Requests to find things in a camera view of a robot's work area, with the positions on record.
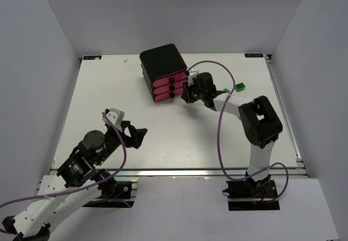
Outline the green square lego brick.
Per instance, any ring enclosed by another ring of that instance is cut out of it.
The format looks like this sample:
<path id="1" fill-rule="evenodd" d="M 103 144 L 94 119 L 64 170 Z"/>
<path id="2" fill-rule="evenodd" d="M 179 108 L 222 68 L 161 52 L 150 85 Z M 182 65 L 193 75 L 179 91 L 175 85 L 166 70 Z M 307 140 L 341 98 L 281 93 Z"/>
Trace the green square lego brick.
<path id="1" fill-rule="evenodd" d="M 238 83 L 235 85 L 235 91 L 240 92 L 246 88 L 244 83 Z"/>

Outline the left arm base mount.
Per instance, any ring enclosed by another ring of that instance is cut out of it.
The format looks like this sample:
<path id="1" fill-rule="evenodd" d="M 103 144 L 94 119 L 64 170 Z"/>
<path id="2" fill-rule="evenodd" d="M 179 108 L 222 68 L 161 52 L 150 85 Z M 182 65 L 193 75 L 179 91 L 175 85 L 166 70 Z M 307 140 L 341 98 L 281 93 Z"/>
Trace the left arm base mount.
<path id="1" fill-rule="evenodd" d="M 137 193 L 137 181 L 109 180 L 102 187 L 102 194 L 83 207 L 89 208 L 132 208 Z"/>

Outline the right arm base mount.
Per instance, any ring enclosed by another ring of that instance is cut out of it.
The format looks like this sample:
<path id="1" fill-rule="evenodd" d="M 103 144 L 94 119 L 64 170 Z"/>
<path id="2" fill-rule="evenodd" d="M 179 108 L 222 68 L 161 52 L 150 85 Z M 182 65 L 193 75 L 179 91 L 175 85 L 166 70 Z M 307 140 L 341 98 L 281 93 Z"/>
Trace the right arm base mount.
<path id="1" fill-rule="evenodd" d="M 228 199 L 229 211 L 279 211 L 278 200 L 271 202 L 278 196 L 275 182 L 253 190 L 246 181 L 227 181 L 227 188 L 222 193 Z"/>

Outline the pink bottom drawer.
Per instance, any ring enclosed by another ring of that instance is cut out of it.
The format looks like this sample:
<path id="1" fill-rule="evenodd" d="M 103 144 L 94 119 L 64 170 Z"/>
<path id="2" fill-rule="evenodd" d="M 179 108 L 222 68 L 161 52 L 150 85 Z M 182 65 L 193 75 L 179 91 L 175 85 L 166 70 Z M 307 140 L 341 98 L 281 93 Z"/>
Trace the pink bottom drawer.
<path id="1" fill-rule="evenodd" d="M 167 98 L 175 98 L 177 95 L 181 95 L 183 93 L 183 90 L 176 90 L 176 91 L 167 91 L 159 95 L 155 95 L 153 98 L 154 101 L 162 101 Z"/>

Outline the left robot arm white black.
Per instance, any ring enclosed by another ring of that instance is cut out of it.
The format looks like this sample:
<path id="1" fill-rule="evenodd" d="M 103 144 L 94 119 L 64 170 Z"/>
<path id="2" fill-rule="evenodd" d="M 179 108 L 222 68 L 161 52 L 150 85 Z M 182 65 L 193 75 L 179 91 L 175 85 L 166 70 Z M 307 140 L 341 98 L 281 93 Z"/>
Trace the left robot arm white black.
<path id="1" fill-rule="evenodd" d="M 90 201 L 102 198 L 114 202 L 123 194 L 124 187 L 117 183 L 115 174 L 97 170 L 97 166 L 118 147 L 138 149 L 147 129 L 137 129 L 130 121 L 104 122 L 106 132 L 87 132 L 59 167 L 44 194 L 31 196 L 32 203 L 21 213 L 4 218 L 1 232 L 13 234 L 15 240 L 48 240 L 58 225 Z"/>

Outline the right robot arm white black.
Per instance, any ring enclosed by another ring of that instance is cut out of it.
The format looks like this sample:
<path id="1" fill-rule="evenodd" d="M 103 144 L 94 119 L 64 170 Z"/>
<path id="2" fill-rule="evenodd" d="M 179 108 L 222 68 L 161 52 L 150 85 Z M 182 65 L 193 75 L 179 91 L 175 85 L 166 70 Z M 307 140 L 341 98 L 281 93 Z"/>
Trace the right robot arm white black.
<path id="1" fill-rule="evenodd" d="M 182 99 L 186 103 L 202 101 L 216 112 L 236 116 L 243 126 L 250 143 L 250 161 L 242 180 L 229 180 L 223 191 L 230 198 L 263 198 L 271 183 L 269 173 L 272 149 L 282 123 L 266 96 L 248 100 L 217 90 L 210 73 L 197 70 L 186 72 L 187 82 L 183 84 Z"/>

